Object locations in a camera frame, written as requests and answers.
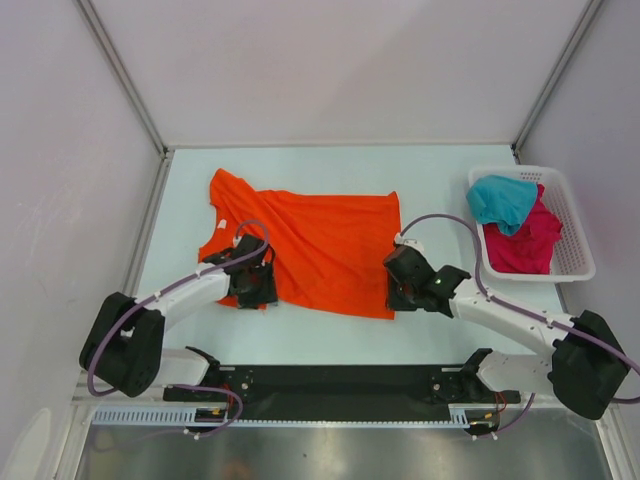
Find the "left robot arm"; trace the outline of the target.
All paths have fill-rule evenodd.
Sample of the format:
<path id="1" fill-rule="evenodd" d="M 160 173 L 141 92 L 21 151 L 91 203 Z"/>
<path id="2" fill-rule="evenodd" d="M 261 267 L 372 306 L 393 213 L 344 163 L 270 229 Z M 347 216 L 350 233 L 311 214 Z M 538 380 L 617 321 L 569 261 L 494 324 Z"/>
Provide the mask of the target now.
<path id="1" fill-rule="evenodd" d="M 135 398 L 152 387 L 185 387 L 199 399 L 214 397 L 221 387 L 216 360 L 198 348 L 167 347 L 165 334 L 225 299 L 239 309 L 277 302 L 275 259 L 267 241 L 245 234 L 205 257 L 193 273 L 144 298 L 107 296 L 79 356 L 88 392 Z"/>

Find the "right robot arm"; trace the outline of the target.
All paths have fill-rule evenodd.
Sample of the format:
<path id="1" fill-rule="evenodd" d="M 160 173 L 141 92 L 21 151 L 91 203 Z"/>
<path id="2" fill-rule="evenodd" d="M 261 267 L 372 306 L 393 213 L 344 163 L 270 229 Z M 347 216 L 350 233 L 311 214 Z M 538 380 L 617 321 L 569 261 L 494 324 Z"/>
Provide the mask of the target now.
<path id="1" fill-rule="evenodd" d="M 606 320 L 535 311 L 479 286 L 450 265 L 434 270 L 416 248 L 399 245 L 384 262 L 390 290 L 413 310 L 481 325 L 527 348 L 525 354 L 488 349 L 473 355 L 461 376 L 463 393 L 484 401 L 495 391 L 552 395 L 573 413 L 599 420 L 627 377 L 631 362 Z"/>

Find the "teal t-shirt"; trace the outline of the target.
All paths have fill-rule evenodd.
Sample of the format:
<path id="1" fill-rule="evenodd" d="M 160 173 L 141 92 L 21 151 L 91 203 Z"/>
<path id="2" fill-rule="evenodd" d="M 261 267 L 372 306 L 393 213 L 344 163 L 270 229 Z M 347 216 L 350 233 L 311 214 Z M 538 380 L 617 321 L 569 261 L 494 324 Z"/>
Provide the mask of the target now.
<path id="1" fill-rule="evenodd" d="M 513 236 L 524 225 L 538 198 L 536 183 L 499 175 L 475 181 L 466 194 L 471 214 L 481 225 L 495 225 Z"/>

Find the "white plastic basket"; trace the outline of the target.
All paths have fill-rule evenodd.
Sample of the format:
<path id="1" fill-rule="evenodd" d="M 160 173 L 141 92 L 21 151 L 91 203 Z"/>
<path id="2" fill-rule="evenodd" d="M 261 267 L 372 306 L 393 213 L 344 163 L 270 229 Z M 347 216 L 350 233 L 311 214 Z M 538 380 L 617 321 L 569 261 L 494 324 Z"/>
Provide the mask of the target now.
<path id="1" fill-rule="evenodd" d="M 563 224 L 562 238 L 555 243 L 549 274 L 503 273 L 496 270 L 489 260 L 483 226 L 476 224 L 482 248 L 484 270 L 494 278 L 519 282 L 571 283 L 590 280 L 596 273 L 593 256 L 582 227 L 569 184 L 564 175 L 548 167 L 530 165 L 484 166 L 469 171 L 468 182 L 472 186 L 488 175 L 498 175 L 516 180 L 541 184 L 545 191 L 542 203 Z"/>

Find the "orange t-shirt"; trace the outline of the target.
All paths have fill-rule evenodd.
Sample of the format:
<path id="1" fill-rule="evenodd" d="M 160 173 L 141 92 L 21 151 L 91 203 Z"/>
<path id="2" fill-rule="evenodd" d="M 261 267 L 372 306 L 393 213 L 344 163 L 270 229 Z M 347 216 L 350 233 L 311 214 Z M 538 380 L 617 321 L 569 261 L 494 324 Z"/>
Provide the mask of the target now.
<path id="1" fill-rule="evenodd" d="M 256 190 L 219 169 L 209 186 L 217 225 L 198 258 L 231 246 L 238 229 L 267 234 L 278 297 L 334 314 L 392 320 L 385 257 L 401 229 L 397 193 L 304 195 Z"/>

